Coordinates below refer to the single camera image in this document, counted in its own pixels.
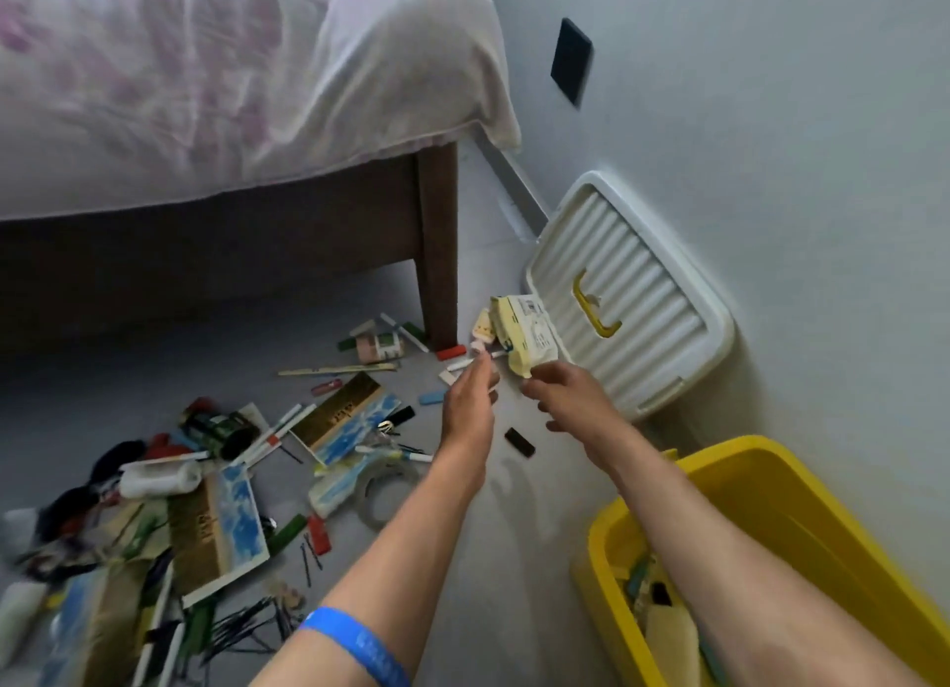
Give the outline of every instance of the blue bracelet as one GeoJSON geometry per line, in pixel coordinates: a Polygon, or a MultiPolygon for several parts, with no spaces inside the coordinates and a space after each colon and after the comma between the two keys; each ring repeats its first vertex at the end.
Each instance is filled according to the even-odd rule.
{"type": "Polygon", "coordinates": [[[379,637],[345,612],[319,607],[303,621],[300,629],[326,635],[366,668],[381,687],[410,687],[406,670],[389,654],[379,637]]]}

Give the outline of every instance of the hand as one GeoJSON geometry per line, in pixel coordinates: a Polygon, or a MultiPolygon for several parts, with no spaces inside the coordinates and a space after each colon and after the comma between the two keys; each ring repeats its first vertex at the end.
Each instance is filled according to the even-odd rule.
{"type": "Polygon", "coordinates": [[[591,462],[607,473],[622,453],[624,435],[635,429],[624,419],[586,369],[566,362],[547,362],[531,369],[522,383],[524,396],[553,419],[547,428],[568,432],[584,445],[591,462]]]}
{"type": "Polygon", "coordinates": [[[472,478],[476,490],[484,484],[484,464],[495,431],[491,406],[498,400],[492,391],[498,380],[491,357],[482,352],[445,394],[442,406],[442,442],[435,464],[458,466],[472,478]]]}

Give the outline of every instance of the bed sheet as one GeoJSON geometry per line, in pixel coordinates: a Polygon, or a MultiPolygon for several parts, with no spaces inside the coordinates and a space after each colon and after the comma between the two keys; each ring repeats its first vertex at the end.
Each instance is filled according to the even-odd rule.
{"type": "Polygon", "coordinates": [[[0,0],[0,219],[521,135],[491,0],[0,0]]]}

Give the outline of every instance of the gray tile floor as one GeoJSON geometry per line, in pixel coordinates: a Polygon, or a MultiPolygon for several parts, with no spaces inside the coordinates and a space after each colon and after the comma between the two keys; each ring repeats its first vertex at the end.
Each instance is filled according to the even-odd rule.
{"type": "MultiPolygon", "coordinates": [[[[515,294],[532,244],[521,241],[502,207],[510,203],[481,152],[460,145],[460,337],[492,294],[515,294]]],[[[276,369],[338,363],[338,339],[386,311],[421,323],[415,273],[397,264],[340,279],[312,294],[229,305],[186,324],[97,339],[56,354],[0,366],[0,509],[48,502],[85,480],[116,442],[170,429],[197,395],[222,405],[254,401],[273,420],[307,402],[312,380],[278,379],[276,369]]],[[[416,397],[437,389],[438,362],[413,352],[379,381],[416,406],[406,443],[434,450],[438,407],[416,397]]],[[[541,415],[507,374],[496,408],[488,479],[473,503],[449,571],[420,685],[615,684],[568,576],[586,528],[615,492],[569,437],[544,429],[541,415]],[[525,460],[503,438],[515,427],[537,447],[525,460]]],[[[261,511],[283,522],[307,509],[310,470],[275,453],[256,469],[261,511]]],[[[332,552],[308,590],[299,549],[255,572],[229,604],[256,599],[262,577],[278,572],[314,605],[373,540],[344,506],[328,522],[332,552]]],[[[9,573],[0,573],[0,586],[9,573]]],[[[277,633],[269,636],[276,643],[277,633]]],[[[42,659],[35,638],[24,659],[42,659]]],[[[246,684],[264,657],[216,659],[211,685],[246,684]]]]}

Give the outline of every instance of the black wall outlet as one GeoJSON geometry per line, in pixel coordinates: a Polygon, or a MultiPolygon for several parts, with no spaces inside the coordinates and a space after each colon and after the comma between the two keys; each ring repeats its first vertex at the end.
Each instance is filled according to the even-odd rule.
{"type": "Polygon", "coordinates": [[[551,64],[551,79],[561,87],[564,95],[575,106],[580,105],[580,92],[587,80],[594,45],[569,19],[561,21],[558,46],[551,64]]]}

